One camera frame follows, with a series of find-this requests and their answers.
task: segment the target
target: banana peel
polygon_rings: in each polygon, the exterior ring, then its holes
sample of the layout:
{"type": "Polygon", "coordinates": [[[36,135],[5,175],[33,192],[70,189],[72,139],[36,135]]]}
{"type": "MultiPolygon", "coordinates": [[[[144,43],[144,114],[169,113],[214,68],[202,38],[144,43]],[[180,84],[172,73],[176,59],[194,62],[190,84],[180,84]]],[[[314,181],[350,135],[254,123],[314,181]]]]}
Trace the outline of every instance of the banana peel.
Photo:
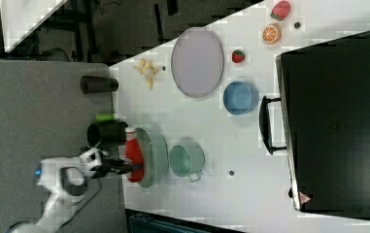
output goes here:
{"type": "Polygon", "coordinates": [[[148,81],[149,89],[153,88],[153,77],[158,73],[158,68],[151,65],[150,61],[145,59],[139,60],[139,66],[134,66],[134,69],[139,71],[148,81]]]}

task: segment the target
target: small red object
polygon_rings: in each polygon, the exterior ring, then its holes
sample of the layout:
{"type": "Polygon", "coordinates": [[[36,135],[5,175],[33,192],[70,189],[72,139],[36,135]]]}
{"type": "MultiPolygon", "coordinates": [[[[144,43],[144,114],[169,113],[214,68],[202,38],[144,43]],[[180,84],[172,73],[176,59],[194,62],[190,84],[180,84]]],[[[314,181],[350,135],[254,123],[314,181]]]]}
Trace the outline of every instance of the small red object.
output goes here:
{"type": "Polygon", "coordinates": [[[270,17],[277,21],[282,21],[290,13],[290,4],[287,1],[281,1],[273,8],[270,17]]]}
{"type": "Polygon", "coordinates": [[[240,50],[233,51],[233,53],[232,53],[232,61],[234,63],[241,63],[244,60],[245,60],[245,55],[243,54],[242,51],[240,51],[240,50]]]}
{"type": "Polygon", "coordinates": [[[145,166],[142,151],[140,150],[139,141],[136,137],[136,130],[132,127],[126,128],[126,152],[125,156],[133,165],[142,165],[142,169],[134,171],[128,178],[130,182],[137,183],[145,175],[145,166]]]}
{"type": "Polygon", "coordinates": [[[299,198],[300,198],[300,203],[302,203],[302,205],[312,201],[312,198],[310,198],[309,196],[301,192],[299,192],[299,198]]]}

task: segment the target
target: red warning label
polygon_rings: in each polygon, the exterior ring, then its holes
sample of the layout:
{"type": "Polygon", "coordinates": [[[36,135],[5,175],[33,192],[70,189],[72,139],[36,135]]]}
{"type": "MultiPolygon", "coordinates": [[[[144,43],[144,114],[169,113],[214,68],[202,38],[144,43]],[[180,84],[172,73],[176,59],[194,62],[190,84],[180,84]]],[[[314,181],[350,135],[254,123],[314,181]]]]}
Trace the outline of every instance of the red warning label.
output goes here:
{"type": "Polygon", "coordinates": [[[299,198],[300,198],[300,203],[303,205],[303,204],[306,204],[310,201],[312,201],[312,198],[310,198],[309,196],[299,192],[299,198]]]}

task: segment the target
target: white table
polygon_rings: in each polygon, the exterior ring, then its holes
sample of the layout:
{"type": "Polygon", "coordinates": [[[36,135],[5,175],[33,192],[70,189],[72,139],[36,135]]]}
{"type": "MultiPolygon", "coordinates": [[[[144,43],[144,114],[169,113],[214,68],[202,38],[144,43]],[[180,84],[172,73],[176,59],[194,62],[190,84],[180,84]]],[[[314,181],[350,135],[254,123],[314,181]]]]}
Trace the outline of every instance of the white table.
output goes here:
{"type": "MultiPolygon", "coordinates": [[[[294,211],[287,196],[287,157],[282,152],[270,155],[261,142],[258,108],[247,116],[235,117],[222,106],[221,95],[233,80],[253,82],[261,97],[278,96],[278,54],[370,30],[370,1],[291,0],[292,11],[281,23],[282,40],[276,46],[265,46],[261,32],[274,22],[269,15],[275,2],[266,0],[206,27],[217,33],[226,54],[222,81],[208,98],[188,98],[175,86],[169,62],[175,41],[110,68],[111,76],[119,80],[115,108],[128,123],[159,127],[168,150],[182,137],[191,137],[206,155],[202,180],[196,183],[176,177],[171,170],[157,186],[146,190],[123,179],[127,209],[243,232],[370,232],[369,221],[294,211]],[[296,21],[302,23],[298,30],[293,28],[296,21]],[[242,65],[231,62],[235,49],[248,55],[242,65]],[[133,69],[139,58],[167,67],[157,76],[153,90],[133,69]],[[228,175],[231,170],[234,177],[228,175]]],[[[274,104],[273,108],[275,146],[282,146],[281,107],[274,104]]]]}
{"type": "Polygon", "coordinates": [[[5,52],[10,52],[67,0],[0,0],[5,52]]]}

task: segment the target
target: teal mug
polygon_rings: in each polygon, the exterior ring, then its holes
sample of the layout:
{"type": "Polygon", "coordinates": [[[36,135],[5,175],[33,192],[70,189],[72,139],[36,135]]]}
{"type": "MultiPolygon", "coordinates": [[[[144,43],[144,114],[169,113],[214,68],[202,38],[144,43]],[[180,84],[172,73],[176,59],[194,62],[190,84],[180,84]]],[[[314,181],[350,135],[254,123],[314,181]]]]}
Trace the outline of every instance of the teal mug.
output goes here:
{"type": "Polygon", "coordinates": [[[201,179],[205,155],[197,144],[177,145],[170,150],[169,165],[177,176],[188,177],[194,183],[201,179]]]}

